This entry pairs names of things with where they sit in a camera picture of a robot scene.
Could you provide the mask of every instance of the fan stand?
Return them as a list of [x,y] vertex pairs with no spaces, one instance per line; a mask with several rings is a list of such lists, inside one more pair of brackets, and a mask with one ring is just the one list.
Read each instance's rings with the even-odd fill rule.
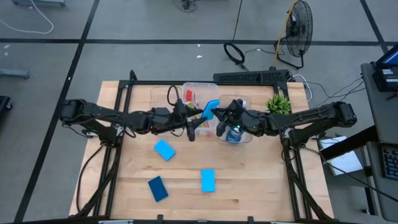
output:
[[[277,45],[277,44],[278,44],[278,41],[274,43],[275,50],[276,50],[276,45]],[[278,59],[279,61],[281,61],[281,62],[283,62],[283,63],[285,63],[285,64],[287,64],[287,65],[290,65],[290,66],[292,66],[292,67],[294,67],[294,68],[296,68],[296,69],[300,69],[300,68],[303,68],[303,67],[304,67],[304,58],[303,58],[304,52],[303,52],[302,50],[300,50],[301,66],[297,66],[297,65],[294,65],[294,64],[292,64],[292,63],[290,63],[290,62],[286,62],[285,60],[282,60],[282,59],[279,57],[279,53],[278,53],[278,52],[276,52],[275,54],[276,54],[276,57],[277,57],[277,59]]]

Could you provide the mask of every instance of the wooden table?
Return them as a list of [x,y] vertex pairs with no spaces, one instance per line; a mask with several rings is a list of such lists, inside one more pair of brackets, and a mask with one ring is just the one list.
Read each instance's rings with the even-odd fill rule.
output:
[[[134,85],[130,111],[165,106],[167,86]],[[292,111],[308,109],[302,83],[288,83]],[[219,86],[222,95],[244,95],[251,99],[251,109],[265,110],[274,91],[268,86]],[[97,104],[114,107],[118,82],[103,82]],[[154,144],[165,139],[175,149],[168,162],[154,150]],[[317,149],[314,141],[307,147]],[[83,163],[99,148],[98,139],[87,142]],[[124,137],[111,218],[150,219],[158,214],[165,220],[247,220],[294,221],[279,137],[253,137],[250,143],[232,145],[220,142],[214,135],[197,136],[188,142],[184,134],[137,135]],[[318,155],[301,150],[308,191],[326,214],[333,216],[323,167]],[[80,206],[98,186],[104,149],[88,164],[81,184]],[[215,169],[216,192],[201,192],[201,169]],[[156,203],[148,181],[160,175],[169,197]],[[297,189],[297,198],[302,201]],[[100,214],[104,214],[108,191],[103,194]],[[76,213],[75,196],[70,214]]]

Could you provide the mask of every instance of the green plant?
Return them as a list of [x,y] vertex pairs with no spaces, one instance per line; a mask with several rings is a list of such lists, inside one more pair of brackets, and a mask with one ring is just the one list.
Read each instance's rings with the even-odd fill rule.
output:
[[267,101],[267,107],[270,113],[289,114],[290,101],[285,97],[275,94],[272,99]]

